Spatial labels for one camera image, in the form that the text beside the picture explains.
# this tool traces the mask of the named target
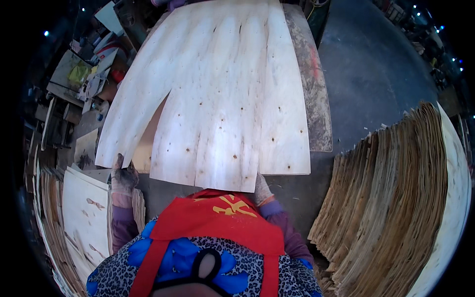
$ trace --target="yellow emblem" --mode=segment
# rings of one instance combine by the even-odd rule
[[[233,195],[229,195],[229,196],[230,196],[231,200],[234,200]],[[221,207],[214,206],[213,211],[215,211],[217,213],[224,212],[224,214],[228,215],[228,216],[234,215],[234,214],[236,214],[236,212],[240,212],[240,213],[243,213],[243,214],[250,215],[251,217],[257,218],[257,216],[255,214],[253,214],[252,212],[244,211],[244,210],[241,209],[241,207],[249,208],[249,205],[247,205],[244,201],[240,200],[236,203],[232,203],[231,201],[226,199],[224,196],[220,196],[220,199],[223,200],[224,202],[226,202],[227,204],[229,204],[231,207],[223,209]]]

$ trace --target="hand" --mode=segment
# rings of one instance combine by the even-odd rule
[[[251,199],[254,200],[254,204],[258,207],[275,200],[274,194],[272,194],[266,183],[266,179],[259,172],[256,177],[256,189],[254,195],[251,196],[253,196]]]
[[[133,189],[139,183],[139,173],[132,166],[122,169],[124,156],[117,155],[111,171],[112,204],[122,208],[132,208]]]

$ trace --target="leopard print fabric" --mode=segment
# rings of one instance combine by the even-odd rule
[[[128,265],[128,249],[135,242],[144,239],[139,234],[132,241],[123,246],[115,255],[104,260],[89,276],[86,288],[89,296],[128,296],[133,280],[139,267]],[[194,245],[200,249],[212,248],[220,255],[227,251],[236,259],[236,265],[226,275],[237,275],[240,272],[248,274],[247,288],[233,296],[259,296],[264,256],[248,248],[236,244],[231,240],[212,237],[189,237]],[[288,255],[279,257],[279,296],[322,296],[320,288],[313,277],[313,271],[297,259],[290,259]]]

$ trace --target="cable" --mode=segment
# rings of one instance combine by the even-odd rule
[[[314,9],[315,9],[315,5],[312,3],[312,11],[309,13],[308,17],[307,17],[307,20],[310,18],[310,16],[312,15]]]
[[[315,0],[310,0],[310,3],[312,4],[313,7],[312,7],[312,11],[310,12],[310,14],[307,17],[307,20],[312,15],[313,11],[315,10],[315,7],[322,7],[323,5],[327,4],[328,1],[330,1],[330,0],[325,0],[323,3],[316,3]]]

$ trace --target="purple sleeve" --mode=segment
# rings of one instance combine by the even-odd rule
[[[284,250],[291,259],[305,259],[313,263],[313,256],[308,251],[300,233],[289,221],[287,212],[284,211],[279,201],[272,201],[259,208],[261,215],[269,223],[279,226],[284,234]]]
[[[112,251],[120,250],[127,242],[139,235],[131,208],[112,206]]]

